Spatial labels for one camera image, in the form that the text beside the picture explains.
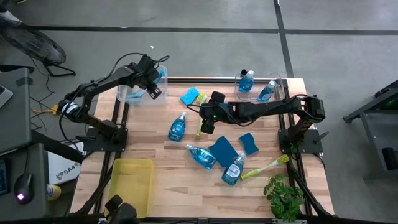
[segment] wooden table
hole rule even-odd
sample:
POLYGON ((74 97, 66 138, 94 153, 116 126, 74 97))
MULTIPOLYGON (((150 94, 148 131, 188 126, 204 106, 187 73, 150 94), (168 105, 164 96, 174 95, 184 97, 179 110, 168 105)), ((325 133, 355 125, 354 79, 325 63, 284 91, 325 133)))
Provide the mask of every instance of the wooden table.
MULTIPOLYGON (((306 93, 303 79, 291 78, 287 81, 291 96, 306 93)), ((238 101, 233 84, 169 83, 167 105, 131 107, 129 110, 127 122, 129 136, 122 158, 149 158, 154 161, 154 185, 149 216, 273 218, 270 203, 263 195, 263 188, 268 183, 269 177, 279 173, 287 176, 286 166, 266 170, 259 176, 243 182, 238 181, 234 187, 231 187, 221 180, 224 169, 218 163, 212 170, 204 169, 192 159, 185 145, 208 147, 219 137, 226 136, 235 150, 240 153, 243 152, 243 148, 238 138, 251 133, 260 151, 255 156, 247 156, 244 161, 244 173, 247 173, 281 156, 277 140, 277 131, 280 129, 278 117, 262 117, 246 128, 216 123, 214 134, 202 133, 200 139, 195 139, 199 116, 188 110, 180 101, 180 96, 192 86, 208 96, 216 90, 226 95, 226 101, 238 101), (183 111, 187 112, 187 127, 183 140, 170 141, 167 138, 170 126, 183 111)), ((263 87, 264 84, 254 85, 258 90, 263 87)), ((111 119, 116 91, 117 88, 114 88, 100 94, 95 111, 96 117, 111 119)), ((103 157, 103 152, 96 152, 83 162, 71 212, 81 208, 97 187, 103 157)), ((321 162, 311 154, 302 154, 302 160, 308 188, 322 206, 333 213, 321 162)), ((108 188, 109 186, 104 191, 102 206, 108 200, 108 188)))

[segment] potted plant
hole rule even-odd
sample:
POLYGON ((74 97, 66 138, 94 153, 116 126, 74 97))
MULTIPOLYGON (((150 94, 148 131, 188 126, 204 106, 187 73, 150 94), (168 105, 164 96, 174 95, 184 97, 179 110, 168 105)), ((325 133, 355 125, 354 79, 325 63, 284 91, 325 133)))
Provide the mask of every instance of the potted plant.
POLYGON ((264 187, 264 195, 271 202, 271 212, 276 218, 293 222, 304 204, 303 192, 298 187, 284 184, 284 175, 277 174, 264 187))

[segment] fan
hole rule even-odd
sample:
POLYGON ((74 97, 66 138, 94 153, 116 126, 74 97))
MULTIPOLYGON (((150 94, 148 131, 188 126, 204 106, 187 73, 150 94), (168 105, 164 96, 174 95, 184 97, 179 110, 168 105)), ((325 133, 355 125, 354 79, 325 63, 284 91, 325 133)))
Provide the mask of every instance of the fan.
POLYGON ((52 77, 76 75, 75 71, 60 66, 65 63, 65 51, 50 37, 17 21, 3 19, 0 21, 0 34, 12 46, 43 63, 43 66, 52 77), (54 75, 49 67, 62 68, 70 73, 54 75))

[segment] concrete floor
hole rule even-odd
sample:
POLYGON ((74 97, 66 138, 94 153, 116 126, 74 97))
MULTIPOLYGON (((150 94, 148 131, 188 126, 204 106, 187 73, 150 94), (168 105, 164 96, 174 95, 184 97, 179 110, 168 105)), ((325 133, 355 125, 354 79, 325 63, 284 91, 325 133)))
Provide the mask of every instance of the concrete floor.
MULTIPOLYGON (((398 1, 280 0, 286 29, 397 30, 398 1)), ((277 29, 272 0, 28 0, 10 10, 32 25, 194 27, 277 29)), ((66 67, 76 77, 51 78, 52 106, 64 94, 92 78, 106 75, 127 52, 146 52, 165 63, 172 76, 232 77, 242 68, 258 77, 272 72, 287 76, 279 34, 167 32, 45 32, 67 53, 66 67)), ((360 121, 344 115, 368 102, 380 88, 397 79, 398 37, 371 35, 287 35, 294 77, 304 78, 309 94, 323 99, 326 120, 318 125, 330 134, 322 141, 326 175, 335 213, 345 218, 398 222, 398 181, 365 184, 363 176, 378 169, 360 121)), ((32 65, 30 58, 0 42, 0 63, 32 65)), ((124 63, 135 61, 129 58, 124 63)), ((46 77, 33 74, 31 95, 48 94, 46 77)), ((62 139, 58 119, 41 116, 47 135, 62 139)), ((71 138, 84 126, 64 122, 71 138)))

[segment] sponge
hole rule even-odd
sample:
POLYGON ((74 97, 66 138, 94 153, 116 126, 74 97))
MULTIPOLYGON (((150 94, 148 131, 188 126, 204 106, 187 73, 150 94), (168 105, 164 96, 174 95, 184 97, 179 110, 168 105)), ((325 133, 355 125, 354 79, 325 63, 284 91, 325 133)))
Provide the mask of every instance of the sponge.
POLYGON ((193 101, 199 94, 199 91, 195 87, 192 87, 187 91, 186 94, 181 96, 180 99, 185 103, 185 105, 189 105, 193 103, 193 101))
POLYGON ((242 135, 239 137, 239 140, 241 141, 243 149, 247 155, 251 155, 259 150, 254 143, 253 135, 250 133, 242 135))
POLYGON ((218 138, 214 145, 209 146, 209 149, 222 167, 231 165, 234 159, 238 156, 238 153, 236 153, 235 149, 225 136, 218 138))

